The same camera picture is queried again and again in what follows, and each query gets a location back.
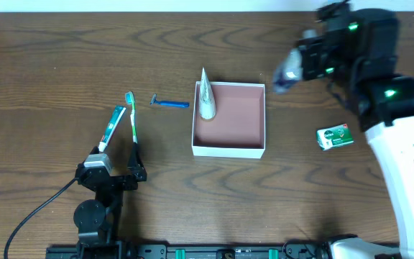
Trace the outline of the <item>green white toothpaste tube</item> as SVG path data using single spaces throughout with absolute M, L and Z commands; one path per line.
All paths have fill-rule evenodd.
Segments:
M 109 145 L 109 142 L 111 141 L 111 138 L 117 128 L 117 125 L 119 124 L 126 110 L 127 108 L 124 106 L 115 106 L 109 123 L 107 124 L 105 132 L 101 138 L 101 141 L 98 144 L 98 151 L 100 153 L 102 153 Z

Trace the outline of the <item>clear pump bottle dark liquid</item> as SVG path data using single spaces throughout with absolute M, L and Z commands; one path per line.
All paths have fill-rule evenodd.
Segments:
M 274 92 L 285 94 L 297 82 L 303 80 L 302 55 L 297 48 L 293 48 L 287 58 L 276 68 L 272 85 Z

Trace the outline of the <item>white Pantene tube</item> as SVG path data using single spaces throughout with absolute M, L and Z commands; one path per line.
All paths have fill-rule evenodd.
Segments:
M 212 120 L 216 116 L 216 102 L 205 68 L 201 73 L 199 113 L 204 120 Z

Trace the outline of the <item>green Dettol soap box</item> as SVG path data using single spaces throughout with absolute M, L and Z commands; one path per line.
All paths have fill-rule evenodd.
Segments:
M 318 129 L 316 139 L 322 150 L 330 150 L 354 143 L 348 124 Z

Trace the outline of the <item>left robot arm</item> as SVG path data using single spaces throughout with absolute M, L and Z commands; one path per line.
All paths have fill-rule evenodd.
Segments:
M 113 165 L 106 153 L 94 147 L 78 164 L 75 177 L 78 184 L 95 194 L 75 209 L 73 221 L 78 228 L 78 247 L 95 248 L 115 245 L 125 191 L 138 189 L 147 180 L 147 172 L 139 156 L 139 145 L 132 144 L 126 173 L 112 176 Z

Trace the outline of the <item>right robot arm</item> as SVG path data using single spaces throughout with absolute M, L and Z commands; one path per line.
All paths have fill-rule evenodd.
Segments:
M 414 78 L 396 72 L 400 23 L 385 9 L 345 1 L 316 12 L 325 31 L 301 40 L 302 78 L 328 78 L 358 120 L 382 169 L 399 232 L 392 250 L 357 238 L 331 243 L 332 258 L 414 258 Z

